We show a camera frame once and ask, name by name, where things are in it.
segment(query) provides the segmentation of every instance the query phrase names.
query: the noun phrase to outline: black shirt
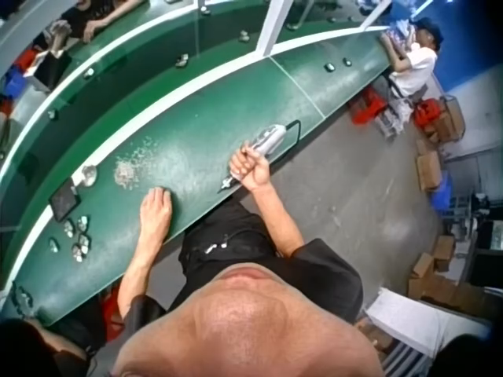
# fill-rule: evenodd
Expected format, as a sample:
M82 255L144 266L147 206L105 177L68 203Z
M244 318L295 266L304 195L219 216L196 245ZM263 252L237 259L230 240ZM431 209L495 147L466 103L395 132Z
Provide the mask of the black shirt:
M131 336L146 324L169 313L222 270L243 262L254 262L268 268L322 309L349 323L356 320L363 300L360 276L325 242L313 240L296 250L288 259L264 256L254 259L205 262L186 276L185 286L168 311L146 295L134 298L124 321L126 333Z
M71 37L82 38L88 21L101 20L114 10L113 0L91 0L88 9L70 8L61 15L61 19L66 20L72 27Z

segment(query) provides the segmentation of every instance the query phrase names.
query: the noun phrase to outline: black sleeve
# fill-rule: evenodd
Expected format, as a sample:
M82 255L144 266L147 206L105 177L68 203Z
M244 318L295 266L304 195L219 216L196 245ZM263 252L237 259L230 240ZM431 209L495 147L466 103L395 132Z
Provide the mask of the black sleeve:
M319 276L312 280L318 279L324 289L311 293L314 301L323 302L329 312L354 323L363 303L362 279L356 270L319 239L297 249L293 258L320 267Z
M61 351L54 354L61 377L85 377L89 364L73 353Z
M61 15L61 19L66 20L72 27L72 33L70 34L71 37L82 38L84 35L84 29L87 25L87 19L82 12L80 12L77 8L70 8Z
M147 295L136 296L124 319L124 332L128 337L132 336L136 331L157 318L161 318L164 314L166 310L153 298Z

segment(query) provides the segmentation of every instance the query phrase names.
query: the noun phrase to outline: white shirt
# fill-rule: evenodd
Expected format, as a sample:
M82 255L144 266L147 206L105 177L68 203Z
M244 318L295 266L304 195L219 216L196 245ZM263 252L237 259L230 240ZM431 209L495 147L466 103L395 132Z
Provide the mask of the white shirt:
M427 82L433 72L437 54L428 47L419 47L416 43L407 57L412 65L404 72L393 72L390 79L395 82L403 96L408 97L416 93Z

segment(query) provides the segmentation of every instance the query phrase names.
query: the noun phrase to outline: white pillar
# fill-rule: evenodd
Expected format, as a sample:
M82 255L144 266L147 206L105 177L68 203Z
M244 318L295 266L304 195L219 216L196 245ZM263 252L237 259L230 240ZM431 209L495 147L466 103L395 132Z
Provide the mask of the white pillar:
M292 3L293 0L271 0L255 49L261 56L269 55L273 49Z
M360 30L365 31L370 25L376 22L377 18L386 10L386 8L391 4L391 0L383 0L367 18L365 18L360 25Z

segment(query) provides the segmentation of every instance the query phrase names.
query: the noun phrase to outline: blue wall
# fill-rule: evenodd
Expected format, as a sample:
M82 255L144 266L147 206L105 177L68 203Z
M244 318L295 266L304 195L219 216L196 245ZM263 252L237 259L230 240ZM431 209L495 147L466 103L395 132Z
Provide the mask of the blue wall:
M501 22L495 3L500 0L434 0L418 18L438 24L444 42L435 75L445 91L503 63Z

